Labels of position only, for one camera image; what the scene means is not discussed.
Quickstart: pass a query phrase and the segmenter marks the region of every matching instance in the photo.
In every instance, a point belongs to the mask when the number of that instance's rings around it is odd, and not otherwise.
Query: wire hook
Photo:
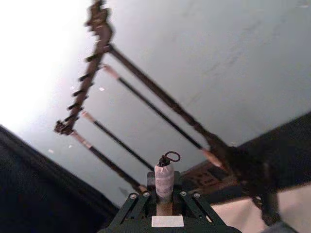
[[[169,154],[176,154],[177,156],[178,156],[178,159],[172,159],[172,158],[170,158],[170,157],[168,157],[168,155]],[[168,160],[170,160],[170,161],[172,161],[172,162],[178,162],[179,160],[180,160],[180,154],[178,154],[177,152],[175,152],[175,151],[169,151],[169,152],[166,152],[164,155],[162,155],[162,158],[164,158],[164,159],[168,159]]]

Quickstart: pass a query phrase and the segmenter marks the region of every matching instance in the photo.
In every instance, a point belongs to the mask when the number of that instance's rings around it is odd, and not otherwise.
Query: ceiling
[[[0,123],[117,205],[132,192],[72,137],[53,132],[73,103],[95,37],[90,0],[6,2]],[[110,0],[113,43],[206,128],[239,145],[311,109],[307,0]],[[104,61],[203,145],[121,64]],[[85,108],[149,163],[174,150],[184,171],[202,154],[114,79],[99,71]],[[85,119],[75,129],[141,183],[147,169]]]

